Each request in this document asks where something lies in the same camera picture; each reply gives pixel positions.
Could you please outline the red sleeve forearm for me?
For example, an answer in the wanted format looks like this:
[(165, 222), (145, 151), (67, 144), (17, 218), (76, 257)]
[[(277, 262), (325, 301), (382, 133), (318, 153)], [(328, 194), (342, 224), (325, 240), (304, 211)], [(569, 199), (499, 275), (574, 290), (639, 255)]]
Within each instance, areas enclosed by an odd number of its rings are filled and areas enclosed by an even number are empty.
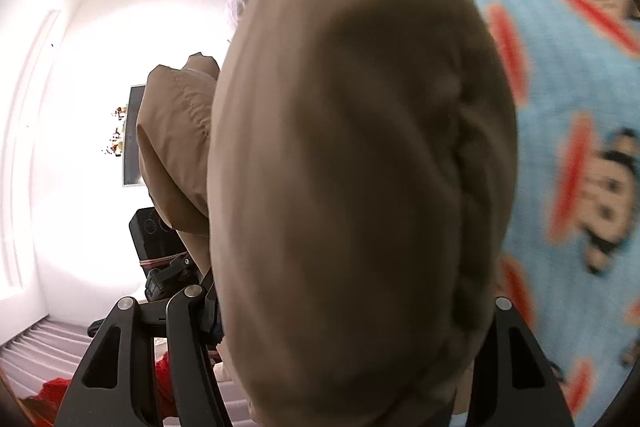
[(55, 378), (22, 401), (35, 426), (160, 426), (178, 415), (169, 355), (93, 346), (72, 379)]

